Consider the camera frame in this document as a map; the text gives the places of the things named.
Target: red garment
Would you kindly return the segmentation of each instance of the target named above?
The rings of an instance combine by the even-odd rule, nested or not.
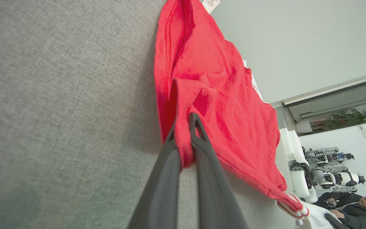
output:
[[[302,209],[283,193],[286,182],[276,167],[276,112],[260,100],[250,69],[200,1],[168,0],[164,5],[154,76],[162,140],[176,119],[182,168],[194,162],[188,115],[195,112],[223,168],[291,210]]]

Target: clothing tag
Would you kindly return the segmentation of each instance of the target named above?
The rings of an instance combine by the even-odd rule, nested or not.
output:
[[[203,6],[206,8],[208,13],[211,13],[213,9],[220,3],[220,0],[204,0]]]

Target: green plant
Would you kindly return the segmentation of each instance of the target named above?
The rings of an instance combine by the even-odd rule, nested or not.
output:
[[[329,129],[339,129],[347,126],[359,125],[366,123],[366,111],[363,113],[352,108],[351,113],[347,113],[344,110],[339,111],[338,114],[333,114],[332,118],[328,117],[325,126]]]

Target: person sitting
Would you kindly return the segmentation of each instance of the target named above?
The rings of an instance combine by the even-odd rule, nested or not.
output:
[[[314,204],[330,210],[351,229],[366,228],[366,197],[355,193],[327,192]]]

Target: gray fabric surface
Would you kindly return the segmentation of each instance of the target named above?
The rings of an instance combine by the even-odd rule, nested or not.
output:
[[[0,0],[1,229],[127,226],[161,148],[153,57],[163,4]],[[294,225],[228,176],[253,228]],[[196,202],[192,166],[180,176],[179,228],[197,228]]]

